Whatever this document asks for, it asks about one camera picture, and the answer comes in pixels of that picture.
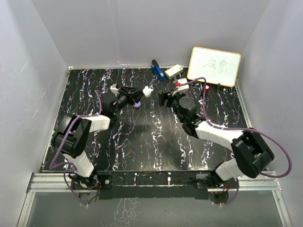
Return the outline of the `purple earbud charging case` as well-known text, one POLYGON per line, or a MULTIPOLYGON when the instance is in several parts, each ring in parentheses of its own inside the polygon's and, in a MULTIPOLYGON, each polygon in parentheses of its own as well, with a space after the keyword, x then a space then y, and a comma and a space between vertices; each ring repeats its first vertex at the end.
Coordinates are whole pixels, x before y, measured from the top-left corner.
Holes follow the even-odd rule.
POLYGON ((138 102, 133 105, 133 108, 140 108, 140 106, 141 106, 141 102, 138 102))

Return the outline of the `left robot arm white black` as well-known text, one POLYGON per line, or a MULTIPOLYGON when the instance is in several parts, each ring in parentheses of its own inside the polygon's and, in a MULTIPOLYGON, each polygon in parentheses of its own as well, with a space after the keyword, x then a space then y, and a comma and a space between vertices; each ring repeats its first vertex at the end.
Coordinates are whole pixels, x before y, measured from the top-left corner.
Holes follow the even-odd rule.
POLYGON ((144 87, 120 87, 113 84, 110 92, 100 95, 96 91, 99 111, 96 114, 66 114, 61 120, 52 139, 56 156, 62 154, 71 167, 69 177, 82 187, 92 189, 98 183, 94 166, 89 160, 85 147, 89 134, 107 131, 115 125, 117 113, 126 105, 140 107, 142 97, 150 97, 153 89, 144 87))

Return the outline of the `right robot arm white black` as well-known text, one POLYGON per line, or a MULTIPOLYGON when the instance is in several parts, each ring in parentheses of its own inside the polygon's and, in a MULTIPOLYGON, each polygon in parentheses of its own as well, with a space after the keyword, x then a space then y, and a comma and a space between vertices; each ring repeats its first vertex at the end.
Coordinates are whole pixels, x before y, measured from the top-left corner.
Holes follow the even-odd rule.
POLYGON ((177 90, 158 93, 161 106, 171 107, 189 136, 219 144, 234 154, 234 159, 220 163, 199 184, 221 188, 228 180, 247 176, 256 178, 275 158, 264 139, 252 129, 230 130, 211 124, 197 114, 193 98, 177 90))

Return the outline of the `small cream cardboard box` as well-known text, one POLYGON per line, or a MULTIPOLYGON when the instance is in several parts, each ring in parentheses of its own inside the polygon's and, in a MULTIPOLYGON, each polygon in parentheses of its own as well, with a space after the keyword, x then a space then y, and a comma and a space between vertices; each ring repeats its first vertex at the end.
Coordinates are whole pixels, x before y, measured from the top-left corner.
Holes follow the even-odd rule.
POLYGON ((177 64, 177 65, 174 65, 173 67, 167 69, 164 73, 168 79, 172 79, 182 72, 183 72, 183 68, 179 64, 177 64))

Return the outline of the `blue stapler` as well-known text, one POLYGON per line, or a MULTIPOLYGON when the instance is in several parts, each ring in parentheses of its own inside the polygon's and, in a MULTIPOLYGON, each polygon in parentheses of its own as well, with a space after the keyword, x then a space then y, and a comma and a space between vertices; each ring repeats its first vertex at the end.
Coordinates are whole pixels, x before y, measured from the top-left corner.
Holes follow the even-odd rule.
POLYGON ((154 73, 156 74, 156 76, 158 77, 159 80, 164 80, 165 76, 164 73, 162 71, 162 69, 160 68, 159 64, 157 63, 156 60, 152 60, 151 62, 151 68, 154 71, 154 73))

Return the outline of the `red emergency stop button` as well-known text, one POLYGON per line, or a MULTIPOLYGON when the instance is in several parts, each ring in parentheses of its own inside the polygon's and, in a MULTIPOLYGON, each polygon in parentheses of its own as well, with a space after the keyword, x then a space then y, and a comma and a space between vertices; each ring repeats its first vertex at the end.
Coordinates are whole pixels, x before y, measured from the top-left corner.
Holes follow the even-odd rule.
POLYGON ((201 96, 207 96, 208 95, 208 91, 209 91, 210 87, 209 85, 204 85, 201 91, 201 96))

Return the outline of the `whiteboard with yellow frame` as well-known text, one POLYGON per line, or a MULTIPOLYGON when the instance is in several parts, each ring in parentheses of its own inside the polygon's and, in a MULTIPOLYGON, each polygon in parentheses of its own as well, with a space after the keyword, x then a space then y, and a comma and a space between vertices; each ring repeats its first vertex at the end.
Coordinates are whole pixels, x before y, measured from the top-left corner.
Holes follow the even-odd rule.
POLYGON ((203 47, 194 47, 187 71, 187 79, 204 77, 209 84, 234 87, 241 62, 241 54, 203 47))

